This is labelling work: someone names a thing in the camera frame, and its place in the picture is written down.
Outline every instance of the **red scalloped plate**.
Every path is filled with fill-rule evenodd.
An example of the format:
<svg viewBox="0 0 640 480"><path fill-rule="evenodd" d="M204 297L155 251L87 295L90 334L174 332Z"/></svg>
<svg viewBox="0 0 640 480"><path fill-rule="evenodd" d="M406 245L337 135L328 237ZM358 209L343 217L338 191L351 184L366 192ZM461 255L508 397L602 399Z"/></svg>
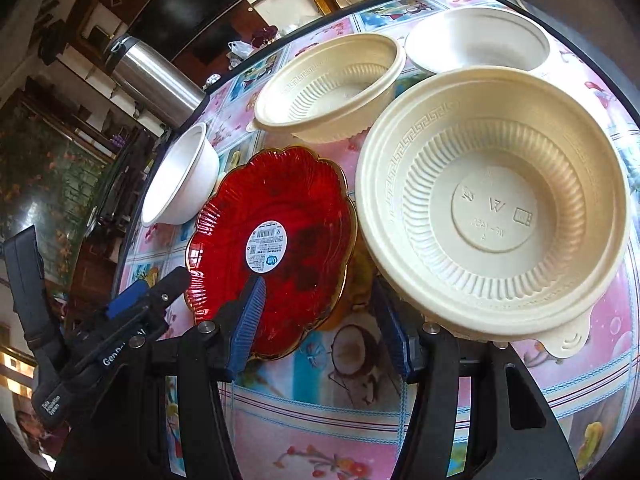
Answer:
<svg viewBox="0 0 640 480"><path fill-rule="evenodd" d="M187 304L196 322L212 319L260 272L267 298L252 353L283 357L331 313L356 231L338 165L299 146L257 153L198 215L186 253Z"/></svg>

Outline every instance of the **white bowl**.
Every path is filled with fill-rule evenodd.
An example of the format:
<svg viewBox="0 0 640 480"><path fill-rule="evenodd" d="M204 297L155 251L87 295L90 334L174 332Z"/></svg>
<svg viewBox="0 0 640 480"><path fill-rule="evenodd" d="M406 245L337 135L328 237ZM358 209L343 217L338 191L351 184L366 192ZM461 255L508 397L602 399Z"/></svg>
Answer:
<svg viewBox="0 0 640 480"><path fill-rule="evenodd" d="M393 38L350 34L313 47L281 69L255 102L258 127L312 143L369 128L394 98L406 56Z"/></svg>
<svg viewBox="0 0 640 480"><path fill-rule="evenodd" d="M206 133L205 123L194 124L169 148L146 192L140 215L143 226L184 224L202 209L220 170Z"/></svg>
<svg viewBox="0 0 640 480"><path fill-rule="evenodd" d="M364 143L356 204L380 271L428 319L560 358L584 345L630 229L609 137L555 86L497 67L396 99Z"/></svg>
<svg viewBox="0 0 640 480"><path fill-rule="evenodd" d="M496 65L540 75L552 53L537 23L510 10L462 7L424 18L407 36L411 62L429 73Z"/></svg>

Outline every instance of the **white oval label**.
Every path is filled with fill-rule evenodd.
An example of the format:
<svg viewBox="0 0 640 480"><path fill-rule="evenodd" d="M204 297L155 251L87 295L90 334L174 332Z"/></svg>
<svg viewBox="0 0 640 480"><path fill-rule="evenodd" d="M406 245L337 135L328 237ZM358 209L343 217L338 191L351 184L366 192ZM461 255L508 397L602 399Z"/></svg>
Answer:
<svg viewBox="0 0 640 480"><path fill-rule="evenodd" d="M244 257L253 272L263 274L275 269L287 250L287 232L280 222L267 220L249 236Z"/></svg>

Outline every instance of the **barcode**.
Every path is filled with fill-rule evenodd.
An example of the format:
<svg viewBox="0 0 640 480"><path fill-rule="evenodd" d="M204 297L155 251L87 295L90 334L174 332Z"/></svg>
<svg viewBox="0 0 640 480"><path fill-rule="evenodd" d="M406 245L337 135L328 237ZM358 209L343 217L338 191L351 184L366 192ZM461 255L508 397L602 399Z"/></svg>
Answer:
<svg viewBox="0 0 640 480"><path fill-rule="evenodd" d="M276 228L273 227L271 229L261 229L260 231L258 231L255 234L256 238L264 238L265 236L273 236L273 234L276 232Z"/></svg>

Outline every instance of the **metal bolt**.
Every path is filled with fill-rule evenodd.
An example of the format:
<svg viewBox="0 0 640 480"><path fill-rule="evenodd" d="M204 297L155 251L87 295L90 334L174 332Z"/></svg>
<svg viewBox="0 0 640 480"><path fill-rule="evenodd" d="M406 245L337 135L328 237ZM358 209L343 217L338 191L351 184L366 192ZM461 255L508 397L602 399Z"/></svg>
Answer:
<svg viewBox="0 0 640 480"><path fill-rule="evenodd" d="M140 348L145 343L145 341L146 339L143 335L135 335L131 339L129 339L129 346L131 348Z"/></svg>
<svg viewBox="0 0 640 480"><path fill-rule="evenodd" d="M198 325L198 332L201 334L210 334L211 332L215 332L218 327L216 323L213 321L203 321Z"/></svg>
<svg viewBox="0 0 640 480"><path fill-rule="evenodd" d="M440 325L437 323L432 323L429 321L425 321L422 324L422 329L427 333L427 334L437 334L440 331Z"/></svg>

